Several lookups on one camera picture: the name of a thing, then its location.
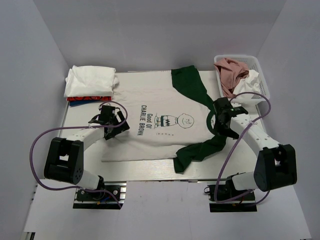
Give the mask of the pink t-shirt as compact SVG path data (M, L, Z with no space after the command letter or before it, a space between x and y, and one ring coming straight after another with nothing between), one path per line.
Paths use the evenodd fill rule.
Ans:
M214 67L220 77L220 85L223 95L229 99L235 95L233 91L241 79L249 75L248 65L231 58L222 58L214 63Z

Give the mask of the white green Charlie Brown t-shirt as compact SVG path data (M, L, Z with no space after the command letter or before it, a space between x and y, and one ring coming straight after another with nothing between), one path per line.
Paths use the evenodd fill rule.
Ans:
M195 66L173 69L150 83L120 86L114 100L127 112L129 129L105 143L103 162L172 159L176 173L223 150L215 135L215 110Z

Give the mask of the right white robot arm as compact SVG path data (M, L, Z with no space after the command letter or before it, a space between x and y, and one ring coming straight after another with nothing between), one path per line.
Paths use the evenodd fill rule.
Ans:
M254 171L237 173L226 179L222 196L218 194L220 180L216 181L213 192L216 203L237 200L255 189L268 193L297 183L296 151L292 145L281 144L268 136L250 119L243 106L233 106L226 97L214 101L213 107L215 136L234 139L234 147L245 141L257 157Z

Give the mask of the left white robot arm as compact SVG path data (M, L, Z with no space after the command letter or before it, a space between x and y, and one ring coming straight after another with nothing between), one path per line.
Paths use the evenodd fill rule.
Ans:
M127 118L126 110L103 105L87 126L67 138L55 137L50 143L44 177L83 188L96 200L103 198L104 179L84 169L85 151L99 140L107 141L129 130Z

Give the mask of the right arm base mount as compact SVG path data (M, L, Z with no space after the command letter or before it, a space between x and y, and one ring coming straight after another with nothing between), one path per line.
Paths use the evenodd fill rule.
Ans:
M237 191L229 184L221 184L217 188L217 202L214 199L215 184L204 188L209 198L211 213L253 213L257 212L256 197L253 191Z

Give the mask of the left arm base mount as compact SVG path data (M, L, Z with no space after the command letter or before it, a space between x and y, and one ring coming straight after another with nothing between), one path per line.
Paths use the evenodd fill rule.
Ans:
M104 187L111 192L122 206L125 202L127 184L125 182L105 182ZM85 210L119 210L120 207L114 198L106 192L90 193L87 191L76 190L74 201L74 209Z

